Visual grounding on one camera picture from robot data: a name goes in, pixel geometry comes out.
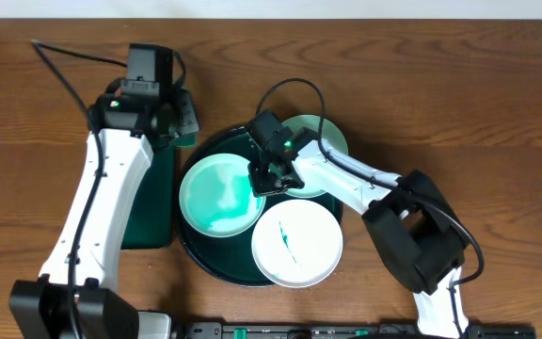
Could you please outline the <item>white plate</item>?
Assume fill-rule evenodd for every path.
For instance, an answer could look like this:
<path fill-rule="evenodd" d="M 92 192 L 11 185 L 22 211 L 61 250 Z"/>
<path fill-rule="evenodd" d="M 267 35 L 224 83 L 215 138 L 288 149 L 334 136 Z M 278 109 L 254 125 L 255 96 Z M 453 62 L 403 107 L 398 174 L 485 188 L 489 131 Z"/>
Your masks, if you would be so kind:
<path fill-rule="evenodd" d="M 262 214 L 251 237 L 254 262 L 271 282 L 305 288 L 327 278 L 343 253 L 338 220 L 321 204 L 280 202 Z"/>

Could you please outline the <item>mint plate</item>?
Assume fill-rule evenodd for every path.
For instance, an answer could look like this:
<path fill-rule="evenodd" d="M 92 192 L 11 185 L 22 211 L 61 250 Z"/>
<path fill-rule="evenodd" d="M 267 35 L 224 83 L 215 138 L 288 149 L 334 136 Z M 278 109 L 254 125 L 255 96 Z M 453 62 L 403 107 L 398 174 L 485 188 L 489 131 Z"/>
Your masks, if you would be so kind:
<path fill-rule="evenodd" d="M 179 205 L 192 229 L 226 238 L 256 223 L 266 198 L 254 195 L 248 165 L 243 156 L 217 153 L 203 157 L 187 171 L 180 186 Z"/>
<path fill-rule="evenodd" d="M 315 115 L 298 115 L 291 117 L 290 119 L 282 123 L 283 126 L 288 127 L 294 133 L 302 127 L 310 128 L 317 131 L 319 125 L 319 116 Z M 348 146 L 343 132 L 331 121 L 324 120 L 322 137 L 325 138 L 335 149 L 348 154 Z M 300 199 L 315 198 L 325 194 L 325 191 L 315 186 L 306 184 L 303 188 L 291 188 L 286 191 L 286 194 L 291 197 Z"/>

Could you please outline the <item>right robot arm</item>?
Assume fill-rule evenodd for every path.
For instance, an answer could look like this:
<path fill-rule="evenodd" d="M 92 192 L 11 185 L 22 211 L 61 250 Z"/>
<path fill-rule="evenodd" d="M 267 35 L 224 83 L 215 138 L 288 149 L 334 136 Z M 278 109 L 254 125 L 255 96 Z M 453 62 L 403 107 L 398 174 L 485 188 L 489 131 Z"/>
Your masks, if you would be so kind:
<path fill-rule="evenodd" d="M 470 325 L 460 287 L 464 251 L 481 249 L 434 181 L 370 167 L 324 138 L 291 137 L 259 144 L 248 166 L 255 195 L 313 184 L 357 211 L 389 273 L 412 292 L 418 328 L 427 336 L 462 338 Z"/>

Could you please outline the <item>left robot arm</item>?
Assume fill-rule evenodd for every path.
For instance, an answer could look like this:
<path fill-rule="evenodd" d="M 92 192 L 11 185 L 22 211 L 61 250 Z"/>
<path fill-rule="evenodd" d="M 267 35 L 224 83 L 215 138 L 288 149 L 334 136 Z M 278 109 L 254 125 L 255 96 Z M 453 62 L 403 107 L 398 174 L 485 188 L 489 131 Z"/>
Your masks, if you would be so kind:
<path fill-rule="evenodd" d="M 9 309 L 25 338 L 172 338 L 170 315 L 117 293 L 119 260 L 139 189 L 158 149 L 199 123 L 189 90 L 169 98 L 112 91 L 88 110 L 86 162 L 64 228 L 35 281 L 13 284 Z"/>

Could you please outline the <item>green sponge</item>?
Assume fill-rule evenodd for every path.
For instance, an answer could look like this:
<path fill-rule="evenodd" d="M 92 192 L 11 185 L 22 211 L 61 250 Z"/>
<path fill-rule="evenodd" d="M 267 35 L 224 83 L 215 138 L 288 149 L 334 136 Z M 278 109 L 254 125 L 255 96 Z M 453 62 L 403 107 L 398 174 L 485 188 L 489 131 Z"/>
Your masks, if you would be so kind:
<path fill-rule="evenodd" d="M 173 140 L 172 145 L 176 148 L 191 148 L 197 144 L 197 133 L 191 133 L 177 137 Z"/>

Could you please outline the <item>mint plate top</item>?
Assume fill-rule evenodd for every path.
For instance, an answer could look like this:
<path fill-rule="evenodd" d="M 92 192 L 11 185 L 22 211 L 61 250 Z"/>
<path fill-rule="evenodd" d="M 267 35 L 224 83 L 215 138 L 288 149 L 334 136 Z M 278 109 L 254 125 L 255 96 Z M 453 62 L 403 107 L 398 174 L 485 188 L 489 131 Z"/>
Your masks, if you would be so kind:
<path fill-rule="evenodd" d="M 317 131 L 319 125 L 319 116 L 315 115 L 298 115 L 291 117 L 290 119 L 282 123 L 283 126 L 288 127 L 294 133 L 302 127 L 310 128 Z M 325 138 L 335 149 L 348 154 L 348 146 L 343 132 L 331 121 L 324 120 L 322 137 Z M 306 184 L 303 188 L 291 188 L 286 191 L 286 194 L 291 197 L 300 199 L 315 198 L 325 194 L 325 191 L 315 186 Z"/>

